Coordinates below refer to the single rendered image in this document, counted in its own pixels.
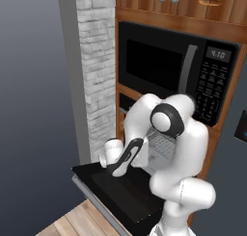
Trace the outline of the wooden appliance cabinet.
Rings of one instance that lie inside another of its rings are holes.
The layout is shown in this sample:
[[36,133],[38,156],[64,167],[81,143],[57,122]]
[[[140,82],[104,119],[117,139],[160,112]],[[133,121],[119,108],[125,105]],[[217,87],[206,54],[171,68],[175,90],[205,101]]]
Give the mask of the wooden appliance cabinet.
[[[132,20],[168,29],[230,40],[242,45],[247,44],[247,25],[238,25],[226,22],[211,21],[200,18],[180,16],[167,13],[156,13],[128,8],[115,8],[115,21],[117,23],[124,20]],[[209,129],[209,147],[202,171],[198,176],[205,179],[211,165],[211,156],[216,149],[220,133],[216,130],[216,125]]]

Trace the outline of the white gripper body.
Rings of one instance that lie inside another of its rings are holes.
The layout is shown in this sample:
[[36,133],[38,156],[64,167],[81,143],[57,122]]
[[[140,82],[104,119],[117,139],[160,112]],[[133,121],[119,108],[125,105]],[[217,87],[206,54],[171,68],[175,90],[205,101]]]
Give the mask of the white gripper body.
[[99,154],[98,159],[103,168],[115,164],[124,150],[123,141],[120,139],[110,139],[104,143],[103,152]]

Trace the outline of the black fridge dispenser panel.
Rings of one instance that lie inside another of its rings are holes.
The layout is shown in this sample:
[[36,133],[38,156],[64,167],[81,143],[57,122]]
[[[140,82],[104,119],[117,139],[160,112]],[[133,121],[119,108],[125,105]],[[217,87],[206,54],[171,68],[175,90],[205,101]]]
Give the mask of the black fridge dispenser panel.
[[234,136],[247,143],[247,111],[244,110],[235,129]]

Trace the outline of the metal oven rack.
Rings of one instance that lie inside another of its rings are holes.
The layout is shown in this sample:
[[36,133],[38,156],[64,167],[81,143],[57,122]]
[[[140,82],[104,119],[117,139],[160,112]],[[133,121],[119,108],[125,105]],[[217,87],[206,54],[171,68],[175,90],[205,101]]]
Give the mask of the metal oven rack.
[[170,159],[174,155],[176,141],[150,130],[148,132],[148,139],[151,149],[154,149],[160,155]]

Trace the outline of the built-in black oven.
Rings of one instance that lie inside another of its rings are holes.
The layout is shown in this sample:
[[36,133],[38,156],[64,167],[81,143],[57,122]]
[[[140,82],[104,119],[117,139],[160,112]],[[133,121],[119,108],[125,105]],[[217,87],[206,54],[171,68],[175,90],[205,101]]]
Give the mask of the built-in black oven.
[[123,123],[125,145],[119,170],[129,166],[144,168],[149,164],[148,132],[153,127],[161,134],[179,136],[184,123],[178,110],[152,93],[137,101],[126,95],[120,96],[120,108],[126,111]]

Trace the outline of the black microwave oven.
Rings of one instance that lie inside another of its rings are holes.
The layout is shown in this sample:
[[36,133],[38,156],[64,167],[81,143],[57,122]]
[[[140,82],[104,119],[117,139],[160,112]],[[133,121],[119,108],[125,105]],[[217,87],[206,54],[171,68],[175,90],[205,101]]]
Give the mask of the black microwave oven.
[[181,68],[189,44],[198,46],[186,92],[196,103],[193,118],[214,126],[240,49],[236,42],[123,21],[118,26],[119,83],[161,98],[179,93]]

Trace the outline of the dark grey fridge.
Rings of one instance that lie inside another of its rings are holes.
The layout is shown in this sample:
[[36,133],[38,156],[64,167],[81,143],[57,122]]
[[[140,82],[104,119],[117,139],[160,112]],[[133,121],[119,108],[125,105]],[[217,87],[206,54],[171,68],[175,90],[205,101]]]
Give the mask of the dark grey fridge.
[[216,190],[214,205],[194,215],[197,236],[247,236],[247,143],[234,136],[247,111],[247,44],[241,46],[221,117],[220,133],[207,176]]

